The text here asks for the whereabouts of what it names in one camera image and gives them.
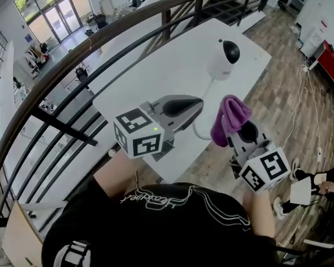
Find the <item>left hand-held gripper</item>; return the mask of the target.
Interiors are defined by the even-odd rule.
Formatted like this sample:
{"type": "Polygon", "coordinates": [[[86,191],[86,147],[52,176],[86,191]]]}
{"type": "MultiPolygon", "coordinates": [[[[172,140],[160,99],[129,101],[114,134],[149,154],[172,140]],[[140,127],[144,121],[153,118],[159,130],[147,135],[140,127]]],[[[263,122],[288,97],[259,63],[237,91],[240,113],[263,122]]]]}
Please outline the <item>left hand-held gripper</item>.
{"type": "Polygon", "coordinates": [[[130,159],[159,154],[164,143],[185,130],[201,114],[204,101],[192,95],[166,95],[155,104],[141,106],[114,117],[116,141],[130,159]]]}

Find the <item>white dome camera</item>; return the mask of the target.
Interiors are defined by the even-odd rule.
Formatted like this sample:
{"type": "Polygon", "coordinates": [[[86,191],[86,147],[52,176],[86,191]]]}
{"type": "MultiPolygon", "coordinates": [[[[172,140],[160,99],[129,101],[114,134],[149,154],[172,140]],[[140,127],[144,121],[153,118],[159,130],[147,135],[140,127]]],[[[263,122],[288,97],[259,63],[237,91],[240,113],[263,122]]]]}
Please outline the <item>white dome camera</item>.
{"type": "Polygon", "coordinates": [[[236,43],[219,39],[207,65],[207,72],[211,79],[213,81],[228,79],[239,58],[240,49],[236,43]]]}

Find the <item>purple cloth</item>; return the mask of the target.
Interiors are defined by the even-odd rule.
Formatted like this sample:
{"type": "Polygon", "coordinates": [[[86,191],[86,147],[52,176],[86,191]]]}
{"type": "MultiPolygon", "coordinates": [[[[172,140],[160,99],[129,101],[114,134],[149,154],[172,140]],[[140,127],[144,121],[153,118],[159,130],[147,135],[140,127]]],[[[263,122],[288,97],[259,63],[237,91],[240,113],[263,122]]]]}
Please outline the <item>purple cloth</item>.
{"type": "Polygon", "coordinates": [[[240,131],[251,116],[252,110],[237,96],[224,96],[210,131],[213,142],[219,147],[228,146],[227,134],[240,131]]]}

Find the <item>person's left forearm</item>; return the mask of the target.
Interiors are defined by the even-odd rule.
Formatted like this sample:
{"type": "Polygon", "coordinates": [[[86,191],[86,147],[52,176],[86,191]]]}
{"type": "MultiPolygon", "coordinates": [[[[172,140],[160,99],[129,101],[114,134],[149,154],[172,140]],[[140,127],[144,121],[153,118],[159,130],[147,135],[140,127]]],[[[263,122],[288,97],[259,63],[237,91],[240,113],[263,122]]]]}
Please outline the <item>person's left forearm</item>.
{"type": "Polygon", "coordinates": [[[94,179],[108,197],[124,193],[140,166],[139,159],[130,159],[120,150],[94,174],[94,179]]]}

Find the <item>white cabinet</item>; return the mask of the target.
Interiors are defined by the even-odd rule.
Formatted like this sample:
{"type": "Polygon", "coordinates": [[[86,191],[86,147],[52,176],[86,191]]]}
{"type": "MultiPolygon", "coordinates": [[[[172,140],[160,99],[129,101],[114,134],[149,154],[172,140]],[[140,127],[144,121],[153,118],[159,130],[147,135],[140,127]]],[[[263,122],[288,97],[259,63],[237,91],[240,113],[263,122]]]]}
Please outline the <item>white cabinet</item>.
{"type": "Polygon", "coordinates": [[[313,27],[307,34],[306,39],[303,41],[301,52],[310,58],[325,39],[326,29],[321,27],[313,27]]]}

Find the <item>person's black printed t-shirt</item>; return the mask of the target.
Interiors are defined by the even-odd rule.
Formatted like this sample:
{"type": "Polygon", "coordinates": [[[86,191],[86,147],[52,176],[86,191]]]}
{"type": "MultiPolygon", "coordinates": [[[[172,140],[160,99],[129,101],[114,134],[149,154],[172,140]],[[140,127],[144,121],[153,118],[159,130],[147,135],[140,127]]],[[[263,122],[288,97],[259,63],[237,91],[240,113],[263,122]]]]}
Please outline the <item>person's black printed t-shirt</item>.
{"type": "Polygon", "coordinates": [[[273,238],[257,235],[233,197],[187,183],[146,185],[110,198],[96,181],[66,205],[42,247],[53,267],[74,241],[91,267],[277,267],[273,238]]]}

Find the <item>person's right forearm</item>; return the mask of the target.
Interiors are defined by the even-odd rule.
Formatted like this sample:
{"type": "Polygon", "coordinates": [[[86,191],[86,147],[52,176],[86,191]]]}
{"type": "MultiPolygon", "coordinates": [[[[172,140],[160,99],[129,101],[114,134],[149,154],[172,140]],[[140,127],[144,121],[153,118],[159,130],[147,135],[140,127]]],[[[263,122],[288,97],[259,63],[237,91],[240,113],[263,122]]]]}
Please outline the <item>person's right forearm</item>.
{"type": "Polygon", "coordinates": [[[248,214],[252,229],[256,235],[274,238],[276,226],[269,192],[262,191],[255,194],[251,189],[246,189],[243,194],[242,205],[248,214]]]}

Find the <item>red cabinet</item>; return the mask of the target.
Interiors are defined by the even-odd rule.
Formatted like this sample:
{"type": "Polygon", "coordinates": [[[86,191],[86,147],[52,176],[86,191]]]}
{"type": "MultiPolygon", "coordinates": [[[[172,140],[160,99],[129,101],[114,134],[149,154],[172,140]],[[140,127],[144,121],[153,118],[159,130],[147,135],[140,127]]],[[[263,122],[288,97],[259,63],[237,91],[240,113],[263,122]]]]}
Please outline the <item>red cabinet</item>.
{"type": "Polygon", "coordinates": [[[323,67],[334,82],[334,50],[326,40],[320,45],[320,49],[322,51],[317,57],[317,62],[323,67]]]}

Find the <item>black staircase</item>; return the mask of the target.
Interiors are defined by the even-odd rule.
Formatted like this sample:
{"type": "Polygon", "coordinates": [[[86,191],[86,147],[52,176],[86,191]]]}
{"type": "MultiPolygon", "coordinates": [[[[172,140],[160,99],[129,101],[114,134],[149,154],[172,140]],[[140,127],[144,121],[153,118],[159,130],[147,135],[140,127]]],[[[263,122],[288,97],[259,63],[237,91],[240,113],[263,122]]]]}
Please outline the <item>black staircase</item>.
{"type": "Polygon", "coordinates": [[[229,26],[240,26],[242,20],[260,12],[268,0],[190,0],[161,13],[161,25],[169,25],[152,37],[142,56],[154,52],[170,39],[210,20],[218,19],[229,26]]]}

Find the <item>glass entrance doors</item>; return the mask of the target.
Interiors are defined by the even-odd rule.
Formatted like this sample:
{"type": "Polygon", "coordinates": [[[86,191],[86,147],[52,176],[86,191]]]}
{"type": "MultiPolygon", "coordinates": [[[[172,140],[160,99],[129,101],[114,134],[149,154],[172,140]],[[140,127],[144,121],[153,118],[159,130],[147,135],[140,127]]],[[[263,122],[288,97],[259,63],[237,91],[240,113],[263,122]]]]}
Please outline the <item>glass entrance doors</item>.
{"type": "Polygon", "coordinates": [[[89,0],[15,0],[14,4],[39,43],[62,43],[93,14],[89,0]]]}

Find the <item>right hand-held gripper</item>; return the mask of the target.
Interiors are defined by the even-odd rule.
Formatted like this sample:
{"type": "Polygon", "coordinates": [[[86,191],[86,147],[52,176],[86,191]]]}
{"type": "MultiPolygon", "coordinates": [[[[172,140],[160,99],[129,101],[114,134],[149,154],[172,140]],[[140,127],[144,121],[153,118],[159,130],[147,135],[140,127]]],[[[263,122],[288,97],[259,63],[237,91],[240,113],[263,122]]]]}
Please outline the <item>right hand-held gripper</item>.
{"type": "Polygon", "coordinates": [[[290,172],[289,162],[281,147],[264,139],[264,127],[253,122],[256,136],[251,143],[242,143],[241,129],[229,132],[223,127],[227,145],[234,149],[229,162],[234,177],[242,179],[256,194],[282,181],[290,172]]]}

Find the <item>white paper sheet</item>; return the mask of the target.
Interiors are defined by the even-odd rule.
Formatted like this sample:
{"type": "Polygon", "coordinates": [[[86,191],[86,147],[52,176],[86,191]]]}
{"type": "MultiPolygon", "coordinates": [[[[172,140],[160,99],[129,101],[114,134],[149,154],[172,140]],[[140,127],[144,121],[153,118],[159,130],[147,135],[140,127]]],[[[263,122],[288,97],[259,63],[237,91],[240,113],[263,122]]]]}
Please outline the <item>white paper sheet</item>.
{"type": "Polygon", "coordinates": [[[311,203],[312,196],[318,194],[317,189],[312,187],[312,178],[306,177],[305,179],[294,182],[291,185],[291,192],[289,201],[291,204],[307,206],[311,203]]]}

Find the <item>clothes rack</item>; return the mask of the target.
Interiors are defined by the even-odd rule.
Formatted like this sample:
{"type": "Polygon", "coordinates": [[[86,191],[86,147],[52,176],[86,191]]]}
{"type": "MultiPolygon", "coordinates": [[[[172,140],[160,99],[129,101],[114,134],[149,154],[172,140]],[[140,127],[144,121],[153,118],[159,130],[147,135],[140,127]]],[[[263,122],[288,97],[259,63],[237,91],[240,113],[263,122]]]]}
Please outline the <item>clothes rack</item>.
{"type": "Polygon", "coordinates": [[[50,59],[46,43],[41,43],[38,47],[36,45],[29,46],[24,52],[24,58],[32,72],[39,72],[50,59]]]}

